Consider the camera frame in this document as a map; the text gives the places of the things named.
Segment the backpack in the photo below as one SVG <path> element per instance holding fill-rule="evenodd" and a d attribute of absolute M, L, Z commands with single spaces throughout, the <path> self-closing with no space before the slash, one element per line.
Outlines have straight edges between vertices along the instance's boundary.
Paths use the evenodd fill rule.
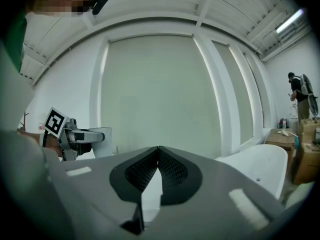
<path fill-rule="evenodd" d="M 314 93 L 309 78 L 305 74 L 303 74 L 302 76 L 295 75 L 294 79 L 300 80 L 301 91 L 296 90 L 297 92 L 306 96 Z"/>

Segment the headphones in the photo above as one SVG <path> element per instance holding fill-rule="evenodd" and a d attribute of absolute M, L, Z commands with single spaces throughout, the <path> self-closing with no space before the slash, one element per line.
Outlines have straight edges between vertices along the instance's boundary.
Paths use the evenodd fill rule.
<path fill-rule="evenodd" d="M 106 2 L 108 2 L 108 0 L 83 1 L 83 6 L 72 7 L 72 12 L 80 15 L 89 11 L 89 9 L 92 9 L 92 14 L 97 15 L 100 13 Z"/>

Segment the white wall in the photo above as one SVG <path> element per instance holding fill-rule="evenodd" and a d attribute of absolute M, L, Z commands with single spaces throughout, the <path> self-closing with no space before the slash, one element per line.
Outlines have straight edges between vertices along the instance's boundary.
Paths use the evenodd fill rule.
<path fill-rule="evenodd" d="M 290 118 L 292 94 L 288 73 L 305 74 L 311 81 L 314 95 L 320 97 L 320 49 L 315 36 L 311 36 L 288 51 L 265 63 L 276 104 L 277 119 Z"/>
<path fill-rule="evenodd" d="M 109 45 L 101 122 L 120 153 L 169 146 L 221 156 L 215 92 L 192 37 L 153 35 Z"/>

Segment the man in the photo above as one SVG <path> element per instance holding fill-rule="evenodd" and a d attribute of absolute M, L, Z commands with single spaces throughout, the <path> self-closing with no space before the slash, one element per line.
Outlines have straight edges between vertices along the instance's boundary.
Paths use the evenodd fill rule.
<path fill-rule="evenodd" d="M 23 0 L 18 10 L 13 10 L 10 15 L 9 26 L 6 29 L 1 29 L 1 40 L 16 71 L 20 73 L 21 69 L 23 43 L 27 29 L 26 14 L 30 12 L 43 15 L 64 12 L 79 14 L 86 12 L 94 3 L 95 0 Z M 18 133 L 35 140 L 37 143 L 42 142 L 40 134 L 28 133 L 23 130 L 18 130 Z M 62 156 L 58 140 L 53 135 L 48 135 L 45 147 L 53 149 L 59 157 Z"/>
<path fill-rule="evenodd" d="M 290 72 L 288 74 L 288 78 L 292 89 L 291 101 L 294 101 L 295 99 L 298 101 L 298 121 L 300 123 L 302 119 L 308 119 L 310 115 L 308 96 L 301 92 L 301 82 L 299 76 L 295 76 L 295 73 Z"/>

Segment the person with backpack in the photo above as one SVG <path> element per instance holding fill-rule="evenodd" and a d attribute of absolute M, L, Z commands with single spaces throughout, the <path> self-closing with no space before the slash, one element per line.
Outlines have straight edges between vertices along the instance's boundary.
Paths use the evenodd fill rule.
<path fill-rule="evenodd" d="M 304 95 L 301 89 L 301 78 L 296 76 L 295 73 L 290 72 L 288 74 L 289 83 L 291 83 L 292 95 L 291 101 L 297 99 L 298 101 L 298 120 L 299 123 L 302 119 L 308 119 L 309 113 L 309 102 L 308 95 Z"/>

